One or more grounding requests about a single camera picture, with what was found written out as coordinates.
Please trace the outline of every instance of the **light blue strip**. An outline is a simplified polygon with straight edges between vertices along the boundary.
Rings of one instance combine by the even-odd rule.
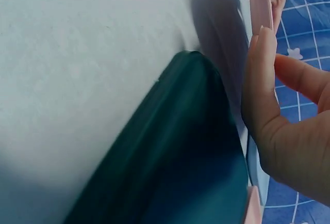
[[[315,33],[319,33],[319,32],[327,32],[330,31],[330,29],[321,29],[321,30],[315,30]],[[287,37],[298,37],[298,36],[302,36],[302,35],[308,35],[308,34],[313,34],[312,31],[307,31],[307,32],[302,32],[302,33],[297,33],[297,34],[293,34],[293,35],[288,35]]]
[[[314,202],[314,200],[308,200],[305,202],[299,202],[297,205],[301,205],[301,204],[305,204],[305,203],[310,203],[310,202]],[[294,207],[294,204],[288,204],[288,205],[277,205],[277,206],[265,206],[265,209],[278,209],[280,207]]]
[[[314,104],[314,103],[312,103],[312,102],[311,103],[303,103],[303,104],[300,104],[300,106],[311,105],[311,104]],[[294,108],[294,107],[298,107],[298,105],[294,104],[294,105],[283,106],[280,109],[289,109],[289,108]]]

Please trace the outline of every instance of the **pink plastic piece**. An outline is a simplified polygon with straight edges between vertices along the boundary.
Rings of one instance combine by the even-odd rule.
[[[252,186],[248,188],[249,196],[246,207],[246,215],[244,224],[261,224],[261,208],[259,200],[259,192],[257,186]]]
[[[271,0],[250,0],[252,33],[258,35],[261,26],[274,31]]]

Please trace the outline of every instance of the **dark green object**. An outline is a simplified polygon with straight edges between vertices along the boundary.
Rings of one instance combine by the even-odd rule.
[[[177,54],[65,220],[241,224],[248,174],[221,78],[199,52]]]

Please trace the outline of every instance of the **blue cutting mat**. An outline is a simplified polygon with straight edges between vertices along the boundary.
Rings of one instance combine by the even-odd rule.
[[[330,0],[287,0],[277,52],[330,71]],[[291,122],[317,114],[317,106],[276,79],[281,113]],[[330,209],[270,180],[263,224],[329,224]]]

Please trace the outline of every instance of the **white surface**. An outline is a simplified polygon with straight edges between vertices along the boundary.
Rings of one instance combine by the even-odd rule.
[[[240,2],[250,35],[242,0],[0,0],[0,223],[63,221],[173,55],[199,46],[194,15],[239,116]]]

